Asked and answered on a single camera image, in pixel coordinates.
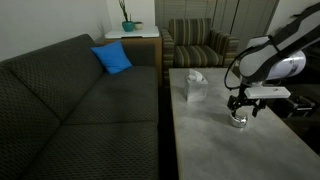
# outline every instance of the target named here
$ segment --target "white table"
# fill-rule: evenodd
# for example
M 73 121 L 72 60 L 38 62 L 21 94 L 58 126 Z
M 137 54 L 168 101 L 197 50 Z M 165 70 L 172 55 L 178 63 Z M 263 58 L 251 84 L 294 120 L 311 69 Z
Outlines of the white table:
M 229 124 L 224 87 L 226 69 L 196 69 L 206 77 L 206 101 L 186 102 L 184 78 L 188 69 L 170 69 L 170 88 L 180 179 L 320 179 L 320 158 L 269 108 L 256 118 L 252 107 L 248 124 Z M 239 85 L 233 74 L 231 85 Z
M 144 26 L 141 30 L 133 30 L 131 32 L 125 32 L 123 29 L 113 29 L 105 34 L 106 39 L 130 37 L 154 38 L 159 36 L 160 34 L 157 26 Z

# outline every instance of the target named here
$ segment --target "blue pillow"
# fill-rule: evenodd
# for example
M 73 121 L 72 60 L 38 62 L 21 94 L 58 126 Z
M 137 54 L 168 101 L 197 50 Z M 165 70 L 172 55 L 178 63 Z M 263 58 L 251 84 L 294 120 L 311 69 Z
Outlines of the blue pillow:
M 121 72 L 132 66 L 123 51 L 120 41 L 115 41 L 102 47 L 94 47 L 91 50 L 98 56 L 110 74 Z

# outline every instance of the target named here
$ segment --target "vase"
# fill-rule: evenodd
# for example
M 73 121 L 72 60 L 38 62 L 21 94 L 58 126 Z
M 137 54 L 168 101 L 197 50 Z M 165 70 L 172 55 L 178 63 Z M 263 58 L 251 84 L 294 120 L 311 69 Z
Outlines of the vase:
M 134 22 L 132 22 L 132 21 L 123 21 L 122 22 L 122 27 L 123 27 L 123 30 L 125 32 L 131 32 L 131 31 L 133 31 L 133 28 L 134 28 Z

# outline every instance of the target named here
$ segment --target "black cable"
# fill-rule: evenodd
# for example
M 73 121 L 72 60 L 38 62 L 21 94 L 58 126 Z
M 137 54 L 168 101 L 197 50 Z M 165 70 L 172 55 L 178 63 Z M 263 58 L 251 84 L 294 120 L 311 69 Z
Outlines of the black cable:
M 239 59 L 241 56 L 243 56 L 245 53 L 247 53 L 248 51 L 252 50 L 253 48 L 254 48 L 254 47 L 251 46 L 251 47 L 247 48 L 246 50 L 242 51 L 242 52 L 241 52 L 239 55 L 237 55 L 237 56 L 234 58 L 234 60 L 230 63 L 230 65 L 229 65 L 229 67 L 228 67 L 228 69 L 227 69 L 227 72 L 226 72 L 226 74 L 225 74 L 225 76 L 224 76 L 224 85 L 225 85 L 225 87 L 226 87 L 227 89 L 229 89 L 230 91 L 231 91 L 231 90 L 234 90 L 234 89 L 239 89 L 239 88 L 240 88 L 240 86 L 230 87 L 230 86 L 227 85 L 227 76 L 228 76 L 228 73 L 229 73 L 232 65 L 236 62 L 237 59 Z
M 270 43 L 272 44 L 272 46 L 274 47 L 274 49 L 277 51 L 277 56 L 281 59 L 285 59 L 288 58 L 288 56 L 284 56 L 282 55 L 280 49 L 278 48 L 278 46 L 276 45 L 276 43 L 274 42 L 273 36 L 269 35 L 268 36 Z

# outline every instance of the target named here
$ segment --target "armchair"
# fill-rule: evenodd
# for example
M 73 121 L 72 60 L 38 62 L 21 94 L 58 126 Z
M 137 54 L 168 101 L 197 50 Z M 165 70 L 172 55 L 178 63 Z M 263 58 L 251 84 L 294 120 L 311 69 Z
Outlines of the armchair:
M 169 68 L 228 67 L 236 55 L 239 39 L 210 29 L 211 19 L 171 19 L 162 29 L 164 85 Z

